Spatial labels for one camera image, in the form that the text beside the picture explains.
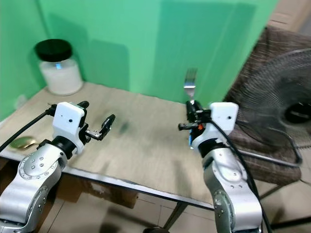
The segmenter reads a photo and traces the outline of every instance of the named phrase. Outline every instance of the black jar lid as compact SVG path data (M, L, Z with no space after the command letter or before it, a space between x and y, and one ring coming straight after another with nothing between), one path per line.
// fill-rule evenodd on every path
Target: black jar lid
M35 45L35 52L47 62L60 62L72 56L70 43L62 39L43 40Z

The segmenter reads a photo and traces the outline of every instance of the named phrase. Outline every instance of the fork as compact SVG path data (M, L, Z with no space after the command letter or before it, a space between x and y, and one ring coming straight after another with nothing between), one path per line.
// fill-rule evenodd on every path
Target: fork
M195 79L196 79L196 73L197 68L189 68L187 69L186 77L185 77L185 83L184 83L184 90L187 93L187 95L190 97L190 103L194 104L194 91L195 91Z

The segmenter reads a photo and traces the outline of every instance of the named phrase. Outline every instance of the green backdrop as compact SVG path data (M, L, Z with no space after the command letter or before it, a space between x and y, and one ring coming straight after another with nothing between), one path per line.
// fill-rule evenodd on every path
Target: green backdrop
M84 80L184 102L188 68L196 99L220 101L277 0L3 0L0 119L20 94L45 83L33 47L69 41Z

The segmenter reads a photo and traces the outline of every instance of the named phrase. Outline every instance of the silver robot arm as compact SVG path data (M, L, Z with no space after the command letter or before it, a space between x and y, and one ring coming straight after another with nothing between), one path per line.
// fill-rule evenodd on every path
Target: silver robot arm
M114 115L108 117L98 132L87 129L86 108L68 102L57 104L53 141L44 140L37 151L18 165L13 181L0 196L0 233L32 232L40 219L51 188L58 182L72 153L80 154L94 138L102 140L111 129Z
M261 205L249 188L247 174L226 144L226 139L208 123L212 119L229 135L234 129L238 106L219 102L203 110L199 102L187 102L189 124L179 124L180 130L190 130L190 146L203 158L204 181L210 190L218 233L259 233L262 221Z

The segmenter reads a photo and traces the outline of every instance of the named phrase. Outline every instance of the white powder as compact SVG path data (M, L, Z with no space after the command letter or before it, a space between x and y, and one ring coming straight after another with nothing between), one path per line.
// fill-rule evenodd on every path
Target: white powder
M41 73L47 82L48 89L57 95L70 95L83 85L79 67L72 59L61 62L41 62Z

